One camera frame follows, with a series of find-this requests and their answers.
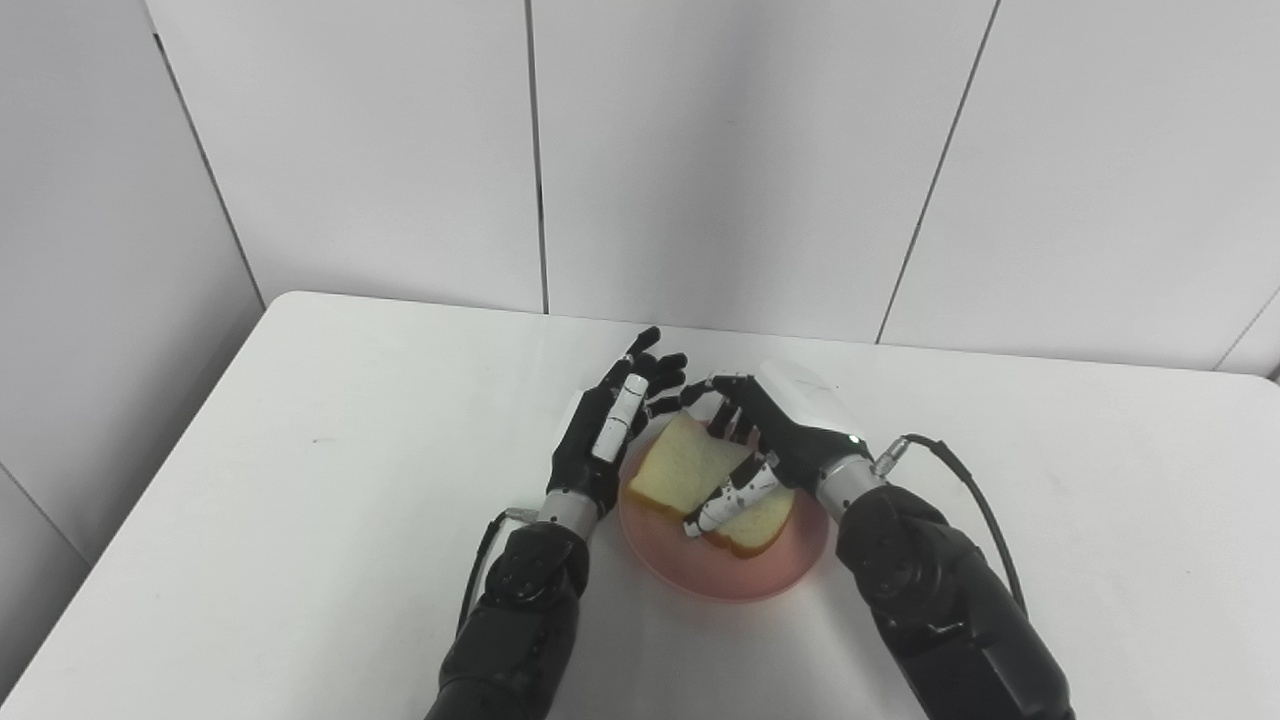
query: white wall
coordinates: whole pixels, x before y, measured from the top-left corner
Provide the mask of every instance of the white wall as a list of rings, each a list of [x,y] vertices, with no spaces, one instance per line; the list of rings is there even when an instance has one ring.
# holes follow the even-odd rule
[[[991,0],[535,0],[550,311],[874,341]]]
[[[1277,36],[1268,0],[1005,3],[883,341],[1217,365],[1280,287]]]
[[[266,300],[541,310],[520,0],[151,0]]]
[[[86,573],[84,559],[0,465],[0,702]]]
[[[0,461],[93,560],[262,306],[136,0],[0,4]]]
[[[1005,3],[887,319],[988,0],[531,0],[545,286],[520,3],[151,6],[268,299],[1211,369],[1280,286],[1257,0]]]

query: white finger segment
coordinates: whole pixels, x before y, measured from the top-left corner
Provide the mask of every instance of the white finger segment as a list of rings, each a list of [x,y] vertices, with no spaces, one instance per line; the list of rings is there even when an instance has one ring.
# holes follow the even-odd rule
[[[604,427],[600,428],[600,434],[595,438],[595,445],[591,446],[591,455],[605,462],[613,462],[622,443],[627,439],[631,420],[635,419],[636,410],[644,402],[644,393],[648,389],[649,380],[635,374],[627,375],[627,379],[622,382],[617,400],[613,401],[613,407],[609,409]]]
[[[730,475],[710,497],[698,509],[696,516],[685,520],[685,534],[696,538],[703,533],[718,529],[724,523],[737,518],[744,510],[755,505],[758,500],[773,492],[778,487],[778,478],[773,475],[773,469],[760,465],[755,475],[742,487],[733,483]]]

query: cable connector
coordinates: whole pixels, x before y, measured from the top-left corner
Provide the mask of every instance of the cable connector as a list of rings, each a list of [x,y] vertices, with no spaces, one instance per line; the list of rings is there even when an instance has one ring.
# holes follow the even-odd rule
[[[872,465],[872,471],[881,479],[886,478],[893,470],[893,466],[897,465],[897,461],[906,455],[908,447],[911,447],[911,441],[906,436],[895,439],[888,446],[888,450],[882,452],[881,456],[876,459],[876,464]]]
[[[530,510],[529,507],[508,507],[503,511],[503,515],[506,515],[508,520],[516,520],[526,525],[532,525],[538,521],[538,511]]]

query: black cable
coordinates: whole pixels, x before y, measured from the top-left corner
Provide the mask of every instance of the black cable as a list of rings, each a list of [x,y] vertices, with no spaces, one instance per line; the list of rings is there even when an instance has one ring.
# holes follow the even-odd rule
[[[489,555],[489,548],[493,546],[493,538],[498,537],[498,530],[502,529],[502,521],[506,519],[507,511],[503,510],[484,529],[484,536],[480,538],[480,547],[476,548],[475,562],[471,564],[471,577],[467,578],[467,592],[462,596],[462,611],[458,612],[458,629],[454,634],[462,632],[462,625],[467,621],[467,615],[471,614],[471,600],[476,592],[476,580],[480,579],[480,569],[484,566],[484,559]]]
[[[1014,596],[1014,602],[1018,603],[1023,615],[1027,615],[1027,601],[1023,600],[1023,584],[1018,580],[1018,569],[1014,568],[1014,557],[1009,553],[1009,546],[1005,544],[1005,533],[1000,532],[1000,523],[996,521],[996,514],[992,512],[991,505],[987,503],[987,498],[978,488],[978,483],[973,479],[973,474],[964,466],[964,462],[956,457],[956,454],[951,452],[947,443],[918,434],[906,434],[902,437],[910,442],[923,445],[929,448],[929,452],[941,460],[943,465],[950,468],[951,471],[955,473],[956,478],[960,478],[960,482],[964,483],[964,487],[969,488],[969,495],[973,496],[973,501],[978,503],[978,510],[982,511],[982,519],[987,521],[987,529],[991,530],[991,538],[996,541],[996,552],[1000,553],[1000,562],[1005,566],[1005,578],[1009,582],[1009,594]]]

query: wall seam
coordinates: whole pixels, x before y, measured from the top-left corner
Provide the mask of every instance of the wall seam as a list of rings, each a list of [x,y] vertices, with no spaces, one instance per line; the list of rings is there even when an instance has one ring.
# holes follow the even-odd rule
[[[534,60],[534,4],[525,0],[525,41],[529,47],[529,111],[534,137],[534,188],[538,201],[538,261],[543,281],[543,315],[550,314],[550,293],[547,286],[547,223],[543,213],[543,149],[538,127],[538,69]]]
[[[1249,334],[1249,331],[1253,329],[1253,325],[1257,324],[1258,318],[1261,318],[1262,314],[1267,311],[1267,307],[1271,307],[1271,304],[1276,301],[1277,296],[1280,296],[1280,286],[1276,286],[1276,288],[1271,291],[1271,297],[1267,297],[1267,301],[1262,304],[1262,307],[1258,307],[1258,311],[1253,314],[1253,318],[1251,318],[1248,324],[1244,325],[1244,329],[1240,331],[1240,334],[1235,336],[1235,341],[1233,341],[1231,345],[1228,346],[1226,352],[1224,352],[1222,356],[1217,359],[1217,363],[1213,364],[1212,368],[1213,370],[1217,370],[1219,368],[1222,366],[1222,363],[1226,363],[1226,359],[1230,357],[1231,352],[1235,351],[1235,346],[1240,345],[1240,341],[1244,340],[1244,336]],[[1276,368],[1275,372],[1280,372],[1280,368]]]
[[[23,497],[27,498],[27,502],[29,502],[31,506],[36,509],[36,512],[38,512],[40,516],[45,519],[45,523],[49,523],[49,527],[52,528],[55,533],[58,533],[58,537],[63,538],[63,542],[67,543],[67,547],[72,548],[72,552],[76,553],[76,557],[79,557],[81,562],[83,562],[86,568],[92,568],[93,564],[88,561],[88,557],[84,557],[84,553],[81,552],[78,547],[76,547],[76,543],[73,543],[72,539],[67,537],[67,533],[64,533],[63,529],[58,525],[58,523],[55,523],[54,519],[49,516],[49,512],[45,512],[45,509],[41,507],[38,502],[36,502],[36,498],[32,497],[29,492],[27,492],[27,487],[19,483],[18,477],[10,473],[9,468],[5,466],[3,460],[0,460],[0,480],[5,478],[8,478],[8,480],[13,483],[15,488],[18,488],[18,492],[20,492]]]
[[[920,206],[920,214],[915,219],[915,228],[911,229],[911,240],[906,243],[906,252],[902,255],[902,265],[897,269],[897,279],[893,281],[893,291],[890,292],[888,304],[884,306],[884,316],[881,318],[879,331],[876,333],[876,345],[879,345],[884,337],[884,328],[888,325],[888,316],[893,311],[893,302],[897,300],[897,292],[902,287],[902,278],[906,277],[906,265],[911,261],[911,254],[915,251],[915,242],[920,238],[920,227],[924,225],[924,215],[929,211],[929,201],[933,200],[933,190],[938,184],[938,177],[942,174],[942,164],[947,159],[947,151],[951,150],[951,140],[955,137],[956,127],[960,124],[960,114],[964,113],[965,101],[969,100],[969,90],[973,87],[973,78],[978,74],[978,64],[982,63],[982,54],[987,49],[987,38],[991,37],[991,28],[996,24],[996,14],[1000,12],[1001,0],[991,6],[991,15],[987,18],[987,27],[982,31],[982,40],[978,41],[978,53],[974,54],[973,64],[969,67],[969,77],[965,78],[964,90],[960,92],[960,102],[956,105],[955,115],[951,118],[951,127],[947,128],[947,138],[942,142],[942,152],[938,155],[938,164],[933,168],[933,178],[929,179],[929,188],[924,192],[924,204]]]
[[[244,272],[248,274],[248,282],[253,286],[253,295],[257,296],[257,304],[266,311],[266,301],[262,299],[262,288],[257,284],[257,275],[253,274],[253,268],[248,264],[248,255],[244,252],[244,243],[241,242],[239,232],[236,229],[236,223],[232,222],[232,214],[227,209],[227,200],[223,197],[223,188],[218,186],[218,178],[214,176],[214,167],[209,163],[209,154],[205,152],[205,143],[200,140],[200,133],[196,131],[196,120],[191,117],[191,109],[187,106],[187,97],[182,94],[182,87],[178,85],[178,76],[173,72],[173,64],[169,63],[169,53],[164,49],[164,41],[160,40],[160,33],[155,33],[156,49],[160,50],[160,59],[164,60],[164,69],[169,73],[169,82],[173,85],[173,91],[178,96],[178,104],[182,106],[182,114],[187,119],[187,129],[191,131],[192,140],[196,141],[196,150],[200,151],[200,161],[205,165],[205,174],[209,176],[209,182],[214,186],[214,196],[218,197],[218,206],[223,211],[223,219],[227,220],[227,227],[232,232],[232,241],[236,243],[236,251],[239,252],[241,263],[244,265]]]

